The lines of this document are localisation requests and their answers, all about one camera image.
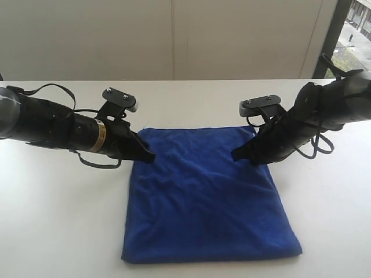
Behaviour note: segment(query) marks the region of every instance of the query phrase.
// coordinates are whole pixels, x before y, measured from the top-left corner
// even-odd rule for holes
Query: table surface
[[[57,82],[77,108],[99,108],[111,86],[134,95],[132,129],[242,126],[238,103],[277,94],[292,106],[308,80]],[[326,84],[328,80],[316,80]],[[46,82],[0,82],[35,89]],[[71,105],[58,89],[37,97]],[[262,262],[129,265],[121,261],[132,162],[116,170],[82,165],[68,151],[0,141],[0,277],[370,277],[371,121],[326,135],[331,155],[294,153],[270,165],[303,254]],[[88,155],[107,162],[101,155]]]

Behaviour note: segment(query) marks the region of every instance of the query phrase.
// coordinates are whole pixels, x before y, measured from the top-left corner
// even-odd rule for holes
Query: blue towel
[[[293,257],[301,247],[266,165],[233,162],[252,127],[144,129],[154,164],[134,162],[122,259],[133,264]]]

